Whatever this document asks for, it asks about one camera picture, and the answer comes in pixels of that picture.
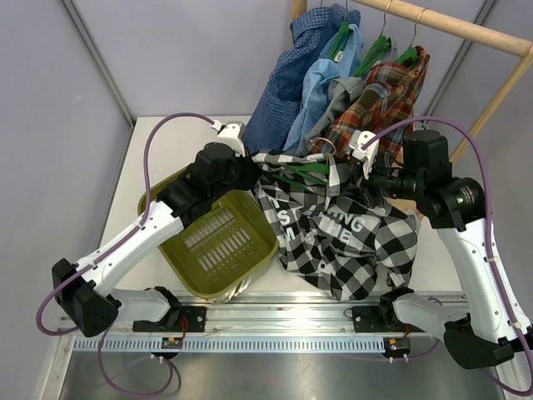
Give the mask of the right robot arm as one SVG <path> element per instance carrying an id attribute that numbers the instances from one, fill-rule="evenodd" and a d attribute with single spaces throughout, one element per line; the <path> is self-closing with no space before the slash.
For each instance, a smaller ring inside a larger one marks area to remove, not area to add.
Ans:
<path id="1" fill-rule="evenodd" d="M 356 192 L 374 207 L 382 198 L 412 200 L 446 246 L 468 301 L 468 312 L 446 311 L 409 288 L 380 298 L 378 320 L 388 330 L 409 324 L 441 340 L 464 369 L 491 368 L 532 347 L 524 314 L 486 238 L 488 197 L 472 178 L 452 175 L 448 143 L 434 130 L 412 132 L 403 145 L 403 167 L 377 167 L 378 140 L 357 131 L 347 153 L 355 162 Z"/>

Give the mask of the black white checkered shirt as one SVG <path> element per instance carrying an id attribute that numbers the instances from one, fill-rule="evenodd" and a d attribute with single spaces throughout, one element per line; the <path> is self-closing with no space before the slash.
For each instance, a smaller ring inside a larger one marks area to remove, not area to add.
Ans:
<path id="1" fill-rule="evenodd" d="M 284 269 L 342 302 L 367 298 L 379 270 L 388 287 L 407 286 L 416 259 L 418 216 L 385 199 L 368 208 L 349 198 L 350 168 L 333 155 L 327 187 L 309 192 L 280 182 L 270 172 L 290 155 L 252 155 L 262 170 L 253 192 L 279 242 Z"/>

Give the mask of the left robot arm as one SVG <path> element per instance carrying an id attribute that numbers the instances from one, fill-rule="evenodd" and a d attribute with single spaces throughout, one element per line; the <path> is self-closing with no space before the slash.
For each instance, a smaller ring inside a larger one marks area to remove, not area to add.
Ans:
<path id="1" fill-rule="evenodd" d="M 180 303 L 167 289 L 118 290 L 116 285 L 153 249 L 209 213 L 222 196 L 251 189 L 259 176 L 240 142 L 208 143 L 176 180 L 147 201 L 143 215 L 125 231 L 76 263 L 62 259 L 54 265 L 57 303 L 88 338 L 118 321 L 173 330 Z"/>

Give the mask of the green hanger with metal hook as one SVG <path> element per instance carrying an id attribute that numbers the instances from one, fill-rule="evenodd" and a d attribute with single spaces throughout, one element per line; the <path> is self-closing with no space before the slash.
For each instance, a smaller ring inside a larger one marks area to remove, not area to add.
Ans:
<path id="1" fill-rule="evenodd" d="M 324 153 L 321 153 L 324 157 L 323 159 L 313 159 L 306 162 L 309 155 L 306 155 L 303 159 L 290 155 L 288 156 L 290 159 L 278 164 L 276 170 L 270 172 L 270 174 L 280 182 L 298 186 L 309 192 L 314 186 L 327 187 L 330 177 L 329 156 L 335 154 L 336 145 L 331 140 L 323 137 L 311 140 L 313 148 L 316 143 L 324 143 L 321 146 L 321 149 L 326 149 Z"/>

